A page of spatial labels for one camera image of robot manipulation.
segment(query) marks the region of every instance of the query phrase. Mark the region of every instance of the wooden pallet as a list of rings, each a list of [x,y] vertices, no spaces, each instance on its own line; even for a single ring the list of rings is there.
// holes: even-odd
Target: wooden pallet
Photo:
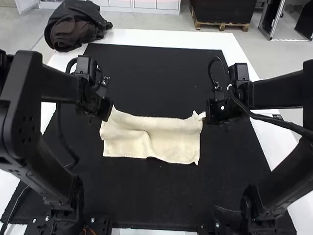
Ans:
[[[190,9],[191,16],[192,16],[192,19],[194,21],[196,30],[200,30],[200,26],[201,25],[218,25],[220,31],[224,31],[225,30],[225,26],[227,25],[227,26],[240,26],[240,27],[242,27],[242,31],[243,32],[248,32],[248,29],[249,29],[249,26],[250,26],[250,24],[248,24],[248,23],[245,24],[245,23],[201,22],[201,21],[197,20],[195,11],[194,11],[194,9],[193,9],[193,7],[192,7],[192,5],[190,3],[189,3],[189,9]]]

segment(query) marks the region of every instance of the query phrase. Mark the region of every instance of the white cabinet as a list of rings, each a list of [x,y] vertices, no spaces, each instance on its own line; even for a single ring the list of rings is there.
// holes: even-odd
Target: white cabinet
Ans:
[[[15,0],[19,13],[28,10],[29,8],[38,5],[39,0]]]
[[[156,9],[157,0],[134,0],[134,7]]]
[[[109,0],[109,6],[113,7],[132,7],[131,0]]]
[[[109,0],[91,0],[93,3],[98,6],[109,6]]]
[[[138,12],[179,15],[181,0],[91,0],[100,6],[100,11]],[[16,0],[23,4],[22,10],[39,2],[39,8],[56,9],[61,1]]]
[[[178,10],[179,0],[156,0],[156,8],[162,10]]]

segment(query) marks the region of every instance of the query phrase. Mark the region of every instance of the gray floor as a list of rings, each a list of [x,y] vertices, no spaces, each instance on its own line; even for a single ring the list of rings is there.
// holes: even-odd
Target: gray floor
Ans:
[[[31,9],[20,16],[16,8],[0,7],[0,48],[9,53],[18,49],[39,51],[47,63],[53,54],[45,43],[43,31],[52,10]],[[186,0],[182,0],[179,16],[101,12],[103,17],[111,21],[114,28],[135,28],[155,30],[196,31]],[[240,28],[226,27],[226,32],[234,33],[261,79],[278,76],[302,69],[305,60],[313,58],[313,42],[268,42],[257,29],[261,17],[260,12],[253,15],[249,32],[243,33]],[[292,37],[294,33],[288,26],[289,18],[285,18],[286,30],[280,28],[278,36]],[[218,28],[203,27],[201,31],[219,32]],[[302,123],[301,110],[284,110],[283,117],[296,123]]]

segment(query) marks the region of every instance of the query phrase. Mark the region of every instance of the black bracket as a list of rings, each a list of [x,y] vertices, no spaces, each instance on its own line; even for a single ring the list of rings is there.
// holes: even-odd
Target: black bracket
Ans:
[[[219,206],[214,207],[215,235],[238,235],[242,221],[241,211],[228,210]]]
[[[111,235],[112,233],[112,221],[106,215],[85,215],[84,221],[82,235],[85,235],[84,230],[86,231],[86,235],[93,233],[97,235]],[[59,227],[60,223],[66,223],[66,220],[58,220],[56,222],[49,215],[33,218],[29,221],[24,235],[78,235],[64,233],[64,230]]]

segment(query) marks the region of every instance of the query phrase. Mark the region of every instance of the table surface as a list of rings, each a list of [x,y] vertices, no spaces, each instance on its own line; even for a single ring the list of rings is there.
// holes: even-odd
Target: table surface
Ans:
[[[247,63],[251,81],[259,80],[258,75],[248,61],[239,43],[232,33],[211,32],[184,32],[184,31],[157,31],[137,29],[113,29],[107,32],[103,40],[95,43],[147,46],[147,47],[174,47],[191,49],[219,49],[223,51],[227,64]],[[67,63],[74,57],[84,53],[87,45],[83,45],[68,53],[55,54],[48,65],[66,70]],[[55,111],[55,104],[42,103],[41,132],[48,126]],[[278,110],[256,111],[261,114],[278,114]],[[297,141],[290,130],[286,130],[269,123],[251,119],[252,126],[258,137],[269,167],[273,170],[296,147]],[[19,179],[10,173],[0,170],[0,214],[2,215],[15,191]],[[288,209],[298,235],[308,235],[313,231],[313,193],[296,201]],[[9,225],[6,235],[23,235],[26,225]],[[196,234],[177,231],[143,231],[131,229],[114,229],[113,235],[184,235]]]

